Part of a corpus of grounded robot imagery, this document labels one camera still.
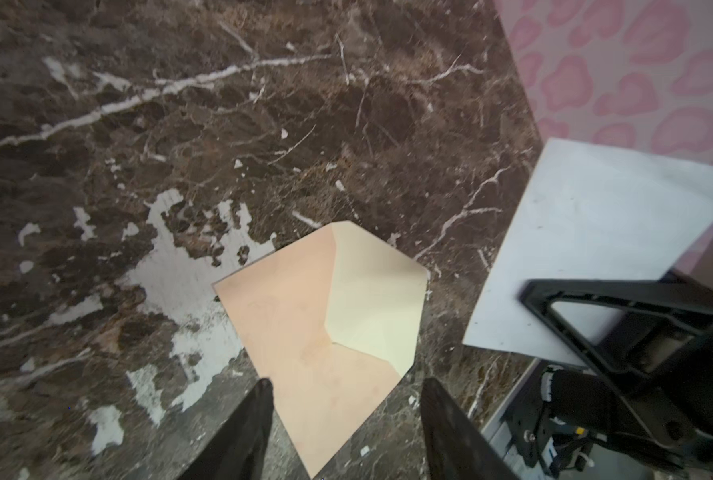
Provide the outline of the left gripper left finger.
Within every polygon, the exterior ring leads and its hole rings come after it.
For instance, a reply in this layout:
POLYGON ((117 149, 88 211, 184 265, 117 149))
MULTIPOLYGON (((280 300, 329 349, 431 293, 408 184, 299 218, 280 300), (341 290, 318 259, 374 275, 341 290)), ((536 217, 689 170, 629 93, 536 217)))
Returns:
POLYGON ((272 414, 274 387, 262 378, 178 480, 262 478, 272 414))

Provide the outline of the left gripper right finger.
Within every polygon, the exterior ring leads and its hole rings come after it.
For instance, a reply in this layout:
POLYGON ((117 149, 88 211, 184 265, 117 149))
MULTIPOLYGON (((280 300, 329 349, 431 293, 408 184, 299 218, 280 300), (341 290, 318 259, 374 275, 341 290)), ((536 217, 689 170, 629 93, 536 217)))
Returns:
POLYGON ((436 378, 423 382, 420 410, 432 480, 518 480, 436 378))

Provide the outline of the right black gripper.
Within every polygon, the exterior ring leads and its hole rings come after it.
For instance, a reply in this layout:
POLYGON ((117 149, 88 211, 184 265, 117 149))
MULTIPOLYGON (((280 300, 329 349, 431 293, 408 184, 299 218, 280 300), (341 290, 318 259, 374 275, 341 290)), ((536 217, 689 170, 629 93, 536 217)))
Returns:
POLYGON ((616 392, 656 449, 713 472, 713 291, 686 281, 538 279, 520 302, 616 392), (610 310, 594 342, 557 303, 610 310))

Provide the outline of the pink envelope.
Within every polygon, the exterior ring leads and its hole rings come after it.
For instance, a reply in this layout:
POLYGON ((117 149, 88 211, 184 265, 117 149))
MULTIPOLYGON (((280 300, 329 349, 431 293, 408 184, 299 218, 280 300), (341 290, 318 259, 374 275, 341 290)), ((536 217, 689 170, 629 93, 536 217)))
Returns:
POLYGON ((214 286, 308 475, 413 366, 427 285, 424 266, 340 221, 214 286))

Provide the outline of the green floral letter paper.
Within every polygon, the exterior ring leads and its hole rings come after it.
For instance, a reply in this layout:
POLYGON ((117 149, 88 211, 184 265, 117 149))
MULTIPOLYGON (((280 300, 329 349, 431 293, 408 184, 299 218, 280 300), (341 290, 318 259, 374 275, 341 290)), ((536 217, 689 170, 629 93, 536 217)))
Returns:
POLYGON ((463 342, 576 365, 578 356, 520 302, 526 284, 658 280, 712 224, 712 165, 553 138, 463 342))

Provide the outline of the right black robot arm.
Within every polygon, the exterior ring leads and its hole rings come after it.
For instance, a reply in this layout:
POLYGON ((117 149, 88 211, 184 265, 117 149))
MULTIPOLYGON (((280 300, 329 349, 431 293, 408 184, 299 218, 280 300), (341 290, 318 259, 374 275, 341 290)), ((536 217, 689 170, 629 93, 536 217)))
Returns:
POLYGON ((713 473, 713 290, 540 279, 520 300, 585 366, 546 373, 542 420, 658 470, 713 473))

